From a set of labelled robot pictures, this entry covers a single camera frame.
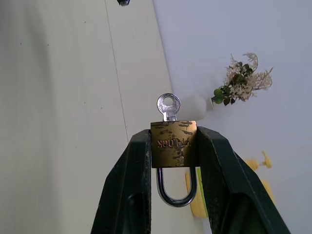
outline padlock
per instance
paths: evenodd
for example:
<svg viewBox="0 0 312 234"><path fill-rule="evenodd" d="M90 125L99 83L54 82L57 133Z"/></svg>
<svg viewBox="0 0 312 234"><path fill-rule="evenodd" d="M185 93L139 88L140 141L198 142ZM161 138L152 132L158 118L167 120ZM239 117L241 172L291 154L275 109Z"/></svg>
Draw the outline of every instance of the padlock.
<svg viewBox="0 0 312 234"><path fill-rule="evenodd" d="M165 98L170 98L173 103L165 105ZM163 121L151 123L151 142L152 167L156 168L158 193L168 205L183 207L192 202L197 190L195 167L199 166L199 160L196 157L196 122L176 120L180 100L173 94L161 95L157 107L163 114ZM168 167L190 168L191 189L185 198L173 199L167 195L162 168Z"/></svg>
<svg viewBox="0 0 312 234"><path fill-rule="evenodd" d="M196 122L151 123L152 167L197 167Z"/></svg>

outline key hole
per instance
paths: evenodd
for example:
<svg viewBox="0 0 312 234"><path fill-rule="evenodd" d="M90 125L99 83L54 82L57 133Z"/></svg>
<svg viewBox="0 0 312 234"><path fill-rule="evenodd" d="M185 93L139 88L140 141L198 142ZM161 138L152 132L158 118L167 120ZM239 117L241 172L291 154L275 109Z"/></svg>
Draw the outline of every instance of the key hole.
<svg viewBox="0 0 312 234"><path fill-rule="evenodd" d="M165 99L164 99L164 104L165 104L166 106L172 106L173 103L174 103L174 101L173 101L173 99L172 99L171 97L165 97Z"/></svg>

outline padlock shackle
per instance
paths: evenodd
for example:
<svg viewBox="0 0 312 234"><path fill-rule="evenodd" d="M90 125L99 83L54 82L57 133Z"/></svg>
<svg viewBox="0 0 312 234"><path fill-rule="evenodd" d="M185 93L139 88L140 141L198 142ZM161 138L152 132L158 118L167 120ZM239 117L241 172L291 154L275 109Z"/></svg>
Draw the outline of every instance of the padlock shackle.
<svg viewBox="0 0 312 234"><path fill-rule="evenodd" d="M186 195L185 198L182 198L182 199L173 199L169 197L165 191L162 168L156 168L156 173L157 173L156 176L157 176L158 193L165 203L173 207L184 207L193 201L196 195L196 191L197 191L197 178L196 178L195 167L190 167L190 177L191 177L190 192L189 194Z"/></svg>

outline silver key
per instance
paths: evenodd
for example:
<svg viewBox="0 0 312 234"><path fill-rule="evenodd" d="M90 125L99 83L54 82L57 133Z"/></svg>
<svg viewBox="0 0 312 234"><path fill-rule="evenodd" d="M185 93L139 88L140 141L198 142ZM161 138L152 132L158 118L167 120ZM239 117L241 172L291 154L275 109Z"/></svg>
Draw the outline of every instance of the silver key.
<svg viewBox="0 0 312 234"><path fill-rule="evenodd" d="M164 103L165 98L172 100L172 105L167 106ZM181 102L174 94L163 94L157 100L158 110L164 115L163 121L176 121L176 114L180 110Z"/></svg>

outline padlock body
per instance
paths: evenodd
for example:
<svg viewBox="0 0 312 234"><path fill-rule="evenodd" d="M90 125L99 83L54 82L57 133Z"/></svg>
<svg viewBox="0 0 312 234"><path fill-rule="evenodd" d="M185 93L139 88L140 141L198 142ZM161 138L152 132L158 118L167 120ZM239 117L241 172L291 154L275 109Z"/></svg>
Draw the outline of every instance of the padlock body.
<svg viewBox="0 0 312 234"><path fill-rule="evenodd" d="M197 167L195 121L151 123L152 167Z"/></svg>

